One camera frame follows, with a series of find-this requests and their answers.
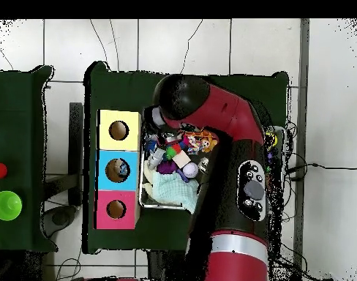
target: green toy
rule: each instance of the green toy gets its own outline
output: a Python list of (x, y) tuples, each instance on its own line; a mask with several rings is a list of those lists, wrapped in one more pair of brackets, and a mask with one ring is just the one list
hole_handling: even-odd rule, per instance
[(23, 204), (17, 194), (10, 191), (0, 192), (0, 220), (14, 220), (21, 213)]

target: purple toy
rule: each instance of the purple toy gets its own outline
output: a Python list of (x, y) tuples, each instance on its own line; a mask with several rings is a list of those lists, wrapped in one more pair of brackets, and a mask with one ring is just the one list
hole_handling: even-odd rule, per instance
[(184, 175), (184, 173), (183, 173), (180, 169), (178, 169), (176, 172), (181, 176), (181, 178), (182, 178), (186, 183), (189, 183), (189, 179)]
[(174, 171), (176, 171), (179, 167), (176, 165), (176, 163), (172, 160), (167, 161), (167, 162), (161, 162), (157, 166), (157, 172), (161, 174), (170, 174)]

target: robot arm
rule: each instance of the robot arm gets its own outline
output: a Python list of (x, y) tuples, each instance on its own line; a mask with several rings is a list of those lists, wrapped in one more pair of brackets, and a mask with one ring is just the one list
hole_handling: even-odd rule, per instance
[(199, 77), (169, 75), (144, 116), (156, 128), (191, 124), (220, 137), (197, 205), (198, 218), (209, 210), (213, 215), (203, 226), (212, 241), (205, 281), (267, 281), (264, 132), (254, 108)]

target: table leg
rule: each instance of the table leg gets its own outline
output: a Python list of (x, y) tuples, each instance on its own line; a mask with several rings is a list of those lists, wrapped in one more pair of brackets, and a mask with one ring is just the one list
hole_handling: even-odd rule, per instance
[(69, 205), (82, 204), (82, 163), (83, 163), (83, 106), (80, 102), (69, 104), (69, 145), (68, 174), (78, 175), (76, 187), (68, 189)]

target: circular hole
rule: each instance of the circular hole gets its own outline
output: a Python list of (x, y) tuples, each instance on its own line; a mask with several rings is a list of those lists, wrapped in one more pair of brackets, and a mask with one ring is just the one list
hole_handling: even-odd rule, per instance
[(107, 214), (113, 219), (121, 219), (125, 215), (127, 207), (122, 201), (111, 201), (107, 205)]
[(115, 121), (110, 125), (108, 130), (112, 139), (121, 141), (129, 134), (128, 125), (123, 121)]
[(118, 158), (116, 160), (110, 160), (105, 167), (105, 175), (108, 180), (112, 182), (124, 182), (127, 180), (130, 174), (130, 167), (125, 160)]

